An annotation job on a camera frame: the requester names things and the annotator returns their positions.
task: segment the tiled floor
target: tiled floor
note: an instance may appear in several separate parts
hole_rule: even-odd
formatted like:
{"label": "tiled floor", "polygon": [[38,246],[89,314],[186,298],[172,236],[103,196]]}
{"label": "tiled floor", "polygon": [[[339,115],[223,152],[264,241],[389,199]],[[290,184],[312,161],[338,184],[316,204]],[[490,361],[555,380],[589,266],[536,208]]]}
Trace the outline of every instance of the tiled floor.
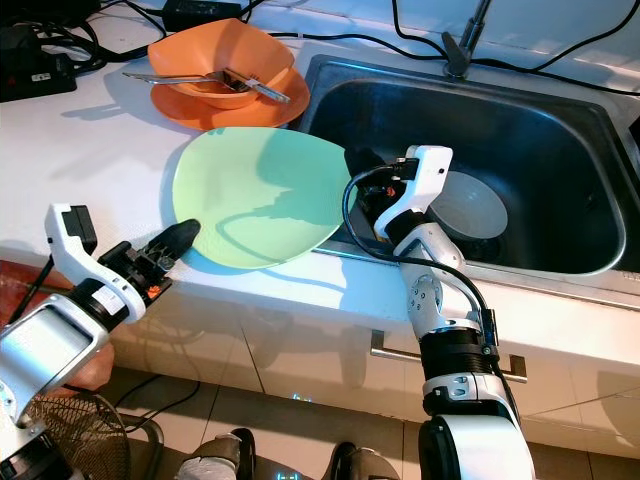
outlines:
{"label": "tiled floor", "polygon": [[[116,369],[104,396],[115,402],[125,391],[151,375]],[[132,394],[122,404],[126,413],[141,414],[182,398],[195,382],[161,378]],[[202,384],[188,402],[155,420],[165,435],[165,452],[157,478],[169,480],[187,453],[218,433],[236,426],[250,428],[261,457],[258,479],[296,471],[300,480],[326,477],[334,446],[351,441],[379,451],[403,480],[418,480],[419,425],[339,408],[270,397],[259,393]],[[133,436],[133,479],[142,478],[148,449],[144,434]],[[531,444],[539,480],[637,480],[640,461]]]}

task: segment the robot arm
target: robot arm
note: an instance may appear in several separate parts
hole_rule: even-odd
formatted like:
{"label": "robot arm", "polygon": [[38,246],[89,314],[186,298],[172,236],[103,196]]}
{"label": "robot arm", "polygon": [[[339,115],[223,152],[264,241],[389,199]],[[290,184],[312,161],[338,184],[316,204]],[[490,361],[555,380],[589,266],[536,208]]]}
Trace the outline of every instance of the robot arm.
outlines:
{"label": "robot arm", "polygon": [[[407,286],[407,312],[425,374],[423,407],[431,416],[418,441],[422,478],[535,479],[515,402],[498,368],[493,311],[468,279],[452,274],[464,267],[463,256],[424,217],[442,190],[452,151],[410,147],[387,171],[371,151],[345,157],[354,181],[363,180],[359,203],[365,216],[394,245],[393,256],[369,253],[399,262]],[[362,173],[376,165],[377,173]],[[348,222],[347,228],[355,235]],[[435,268],[434,261],[449,268]]]}
{"label": "robot arm", "polygon": [[[22,478],[29,462],[57,458],[44,425],[25,415],[36,394],[72,378],[102,348],[118,324],[140,320],[146,308],[171,286],[166,273],[191,247],[196,220],[173,225],[135,250],[121,242],[97,261],[97,246],[86,207],[52,205],[45,220],[58,270],[76,286],[50,295],[32,312],[0,333],[0,478]],[[62,474],[59,458],[48,478]]]}

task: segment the sink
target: sink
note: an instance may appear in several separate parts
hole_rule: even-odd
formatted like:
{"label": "sink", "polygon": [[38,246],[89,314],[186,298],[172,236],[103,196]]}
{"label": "sink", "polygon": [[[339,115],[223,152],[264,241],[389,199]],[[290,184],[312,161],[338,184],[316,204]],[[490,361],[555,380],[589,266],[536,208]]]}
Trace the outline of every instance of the sink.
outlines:
{"label": "sink", "polygon": [[[307,83],[311,104],[292,128],[386,161],[447,146],[452,171],[497,193],[506,230],[452,238],[470,276],[640,310],[640,179],[602,107],[326,55]],[[391,249],[362,219],[357,230]],[[344,229],[319,251],[373,261]]]}

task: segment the white countertop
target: white countertop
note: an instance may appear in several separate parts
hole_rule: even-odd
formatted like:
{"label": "white countertop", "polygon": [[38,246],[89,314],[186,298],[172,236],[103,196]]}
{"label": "white countertop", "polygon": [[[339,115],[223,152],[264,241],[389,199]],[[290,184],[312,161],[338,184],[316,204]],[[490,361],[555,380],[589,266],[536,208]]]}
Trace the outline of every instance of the white countertop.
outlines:
{"label": "white countertop", "polygon": [[[336,28],[344,31],[341,25],[348,22],[337,19],[330,23],[328,16],[297,14],[290,9],[287,16],[283,10],[268,6],[256,10],[252,23],[286,31],[291,25],[303,31],[304,26],[306,32],[322,34],[337,33]],[[121,29],[117,21],[123,20],[96,22],[101,38],[116,42],[105,42],[107,47],[125,44],[122,50],[154,38],[153,30],[139,24],[130,37],[129,30]],[[380,24],[358,27],[360,31],[378,29],[380,34]],[[436,74],[442,69],[439,62],[409,60],[360,41],[292,39],[286,43],[303,74],[318,53]],[[486,46],[492,52],[496,48]],[[507,60],[513,60],[522,52],[506,54],[511,55]],[[44,263],[49,251],[43,221],[52,202],[88,205],[98,234],[98,253],[121,240],[140,246],[174,222],[172,174],[182,150],[199,132],[166,120],[152,106],[149,86],[121,75],[127,70],[147,71],[148,62],[110,64],[79,78],[75,92],[0,106],[1,258]],[[620,86],[625,78],[633,80],[637,74],[623,73]],[[600,103],[631,148],[623,127],[640,114],[637,99],[481,68],[473,68],[470,79]],[[632,153],[637,158],[637,150]],[[215,265],[192,251],[172,271],[172,277],[217,299],[313,312],[328,319],[349,316],[354,322],[379,328],[408,321],[398,269],[359,260],[309,253],[275,268],[238,271]],[[640,313],[477,283],[496,310],[503,344],[599,358],[611,362],[611,371],[640,374]]]}

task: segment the metal utensil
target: metal utensil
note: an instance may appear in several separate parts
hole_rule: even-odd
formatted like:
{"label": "metal utensil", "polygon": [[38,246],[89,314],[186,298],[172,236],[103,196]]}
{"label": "metal utensil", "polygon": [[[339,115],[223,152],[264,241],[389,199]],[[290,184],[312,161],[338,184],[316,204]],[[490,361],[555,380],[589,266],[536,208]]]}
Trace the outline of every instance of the metal utensil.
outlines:
{"label": "metal utensil", "polygon": [[249,86],[240,80],[231,78],[223,71],[210,72],[206,75],[152,75],[147,73],[122,72],[125,77],[135,78],[153,85],[175,85],[178,83],[217,82],[237,93],[246,92]]}
{"label": "metal utensil", "polygon": [[243,75],[234,70],[231,70],[230,68],[225,68],[224,73],[229,75],[234,80],[238,80],[242,82],[244,85],[246,85],[249,88],[252,88],[258,93],[261,93],[262,95],[269,97],[272,100],[275,100],[276,102],[289,103],[291,101],[291,99],[286,95],[284,95],[283,93],[280,93],[277,90],[274,90],[273,88],[267,87],[264,83],[256,80],[255,78],[247,77],[246,75]]}

